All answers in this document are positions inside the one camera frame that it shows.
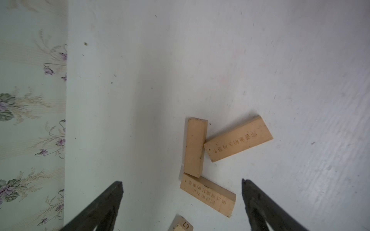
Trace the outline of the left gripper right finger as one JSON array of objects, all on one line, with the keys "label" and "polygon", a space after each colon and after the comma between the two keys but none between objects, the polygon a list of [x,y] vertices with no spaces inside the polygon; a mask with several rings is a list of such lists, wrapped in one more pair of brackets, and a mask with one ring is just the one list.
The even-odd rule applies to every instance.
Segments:
[{"label": "left gripper right finger", "polygon": [[242,197],[252,231],[306,231],[251,180],[242,179]]}]

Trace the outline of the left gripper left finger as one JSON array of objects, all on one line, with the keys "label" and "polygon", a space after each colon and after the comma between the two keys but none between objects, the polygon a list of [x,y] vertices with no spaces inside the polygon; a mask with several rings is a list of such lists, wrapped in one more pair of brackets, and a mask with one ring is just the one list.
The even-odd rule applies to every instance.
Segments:
[{"label": "left gripper left finger", "polygon": [[123,197],[123,185],[113,182],[81,213],[61,230],[63,231],[112,231]]}]

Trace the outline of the wooden block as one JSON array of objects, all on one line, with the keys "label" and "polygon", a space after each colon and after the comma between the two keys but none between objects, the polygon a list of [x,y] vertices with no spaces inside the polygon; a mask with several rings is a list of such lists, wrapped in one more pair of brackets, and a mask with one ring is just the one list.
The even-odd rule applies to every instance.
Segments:
[{"label": "wooden block", "polygon": [[203,172],[207,129],[207,120],[194,117],[188,119],[184,172],[196,178],[200,178]]},{"label": "wooden block", "polygon": [[212,162],[222,160],[273,140],[267,125],[261,116],[219,135],[204,144],[204,149]]},{"label": "wooden block", "polygon": [[207,180],[184,173],[180,188],[199,201],[231,218],[236,203],[236,194]]}]

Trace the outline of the wooden block top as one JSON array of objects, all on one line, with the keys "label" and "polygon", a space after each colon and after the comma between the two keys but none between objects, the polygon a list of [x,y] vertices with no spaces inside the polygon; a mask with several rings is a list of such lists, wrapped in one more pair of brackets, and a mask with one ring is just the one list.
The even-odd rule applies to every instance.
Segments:
[{"label": "wooden block top", "polygon": [[273,140],[267,125],[261,116],[219,135],[204,144],[204,149],[212,162],[222,160]]}]

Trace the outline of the wooden block numbered 67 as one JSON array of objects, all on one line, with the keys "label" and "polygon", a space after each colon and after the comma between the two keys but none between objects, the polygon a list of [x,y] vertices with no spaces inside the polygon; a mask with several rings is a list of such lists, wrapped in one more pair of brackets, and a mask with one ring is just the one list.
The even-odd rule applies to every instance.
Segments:
[{"label": "wooden block numbered 67", "polygon": [[193,231],[194,227],[181,215],[176,215],[168,231]]}]

